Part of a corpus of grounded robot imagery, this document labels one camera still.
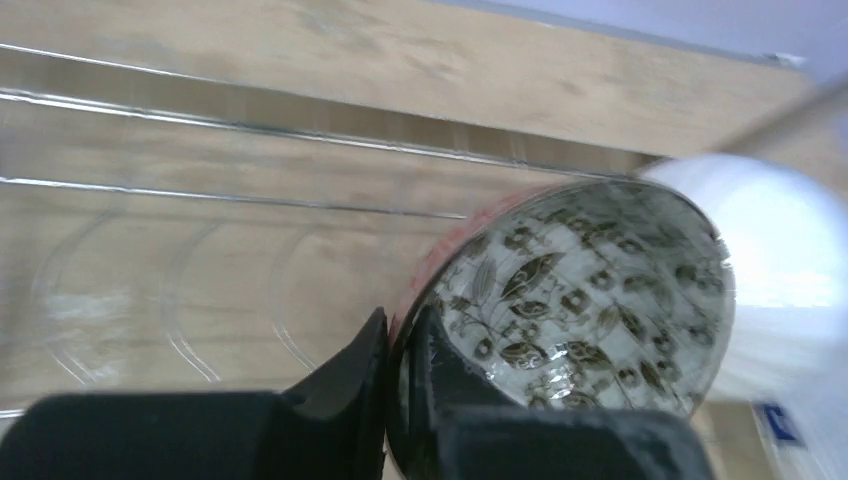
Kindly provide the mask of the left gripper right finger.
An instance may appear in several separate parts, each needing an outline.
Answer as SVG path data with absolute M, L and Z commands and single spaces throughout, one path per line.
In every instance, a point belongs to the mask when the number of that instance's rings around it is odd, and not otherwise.
M 424 307 L 405 347 L 408 479 L 711 479 L 691 427 L 651 411 L 527 407 L 491 386 Z

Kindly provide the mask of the white bowl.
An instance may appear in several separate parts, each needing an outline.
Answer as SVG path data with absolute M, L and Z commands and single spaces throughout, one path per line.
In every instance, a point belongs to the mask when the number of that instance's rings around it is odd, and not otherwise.
M 847 209 L 789 167 L 702 154 L 647 167 L 711 220 L 729 252 L 735 318 L 715 399 L 804 397 L 847 357 Z

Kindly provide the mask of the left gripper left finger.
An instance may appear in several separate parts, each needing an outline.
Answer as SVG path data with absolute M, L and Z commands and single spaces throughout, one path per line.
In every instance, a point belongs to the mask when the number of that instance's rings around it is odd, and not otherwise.
M 1 441 L 5 479 L 378 479 L 387 320 L 283 391 L 54 395 Z

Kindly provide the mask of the grey leaf pattern bowl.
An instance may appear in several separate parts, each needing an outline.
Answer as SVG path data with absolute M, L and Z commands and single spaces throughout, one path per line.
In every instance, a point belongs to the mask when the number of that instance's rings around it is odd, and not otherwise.
M 692 201 L 648 181 L 537 187 L 472 216 L 419 263 L 393 318 L 399 472 L 437 477 L 423 416 L 452 401 L 690 418 L 730 339 L 728 257 Z

